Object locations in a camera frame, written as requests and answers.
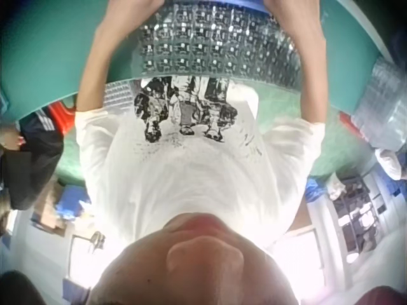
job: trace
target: white t-shirt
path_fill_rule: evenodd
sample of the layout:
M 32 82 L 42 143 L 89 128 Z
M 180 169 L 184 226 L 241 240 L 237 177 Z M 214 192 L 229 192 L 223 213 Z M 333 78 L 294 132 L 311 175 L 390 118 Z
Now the white t-shirt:
M 152 79 L 125 115 L 77 112 L 101 231 L 125 246 L 205 212 L 269 246 L 296 215 L 325 125 L 282 119 L 262 135 L 257 104 L 252 88 L 228 79 L 174 76 Z
M 382 166 L 386 174 L 393 180 L 400 180 L 403 169 L 397 158 L 397 155 L 393 151 L 386 149 L 375 150 L 376 159 Z

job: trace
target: sleeve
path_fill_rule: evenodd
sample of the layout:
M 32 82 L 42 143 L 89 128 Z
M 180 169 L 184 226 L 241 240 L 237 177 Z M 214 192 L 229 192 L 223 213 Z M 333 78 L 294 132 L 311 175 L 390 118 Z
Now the sleeve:
M 281 233 L 292 224 L 304 195 L 307 177 L 321 154 L 325 124 L 309 123 L 300 118 L 279 119 L 263 135 L 277 184 Z
M 91 200 L 97 194 L 100 173 L 117 132 L 119 117 L 105 109 L 77 112 L 75 115 L 79 158 Z

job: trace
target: graphic print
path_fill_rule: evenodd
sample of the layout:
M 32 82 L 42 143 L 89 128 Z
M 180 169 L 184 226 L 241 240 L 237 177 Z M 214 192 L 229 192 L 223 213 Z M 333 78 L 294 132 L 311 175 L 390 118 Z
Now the graphic print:
M 203 135 L 223 142 L 222 131 L 235 124 L 237 110 L 226 102 L 229 80 L 198 76 L 153 78 L 134 100 L 135 114 L 146 124 L 150 143 L 162 136 L 160 123 L 168 119 L 182 135 L 194 135 L 194 126 L 205 125 Z

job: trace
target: window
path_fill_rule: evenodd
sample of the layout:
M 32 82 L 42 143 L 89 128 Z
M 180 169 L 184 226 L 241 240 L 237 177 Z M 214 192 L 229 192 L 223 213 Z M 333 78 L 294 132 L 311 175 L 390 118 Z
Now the window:
M 80 236 L 73 236 L 69 254 L 69 279 L 85 288 L 92 288 L 112 261 L 106 251 Z
M 18 210 L 12 210 L 10 212 L 10 214 L 8 215 L 8 220 L 7 220 L 7 232 L 10 235 L 13 235 L 13 231 L 14 231 L 14 226 L 15 226 L 15 221 L 17 219 L 17 215 L 18 215 Z
M 298 299 L 314 297 L 324 288 L 323 264 L 314 230 L 278 241 L 273 257 Z

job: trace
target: black jacket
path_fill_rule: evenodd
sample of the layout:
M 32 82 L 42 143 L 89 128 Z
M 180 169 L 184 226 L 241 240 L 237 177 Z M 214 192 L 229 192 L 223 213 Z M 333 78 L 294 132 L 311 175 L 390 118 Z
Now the black jacket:
M 51 118 L 46 109 L 42 113 Z M 11 208 L 27 210 L 51 179 L 64 151 L 64 136 L 56 128 L 45 130 L 36 113 L 22 119 L 20 129 L 25 144 L 20 151 L 4 152 L 1 176 L 10 193 Z

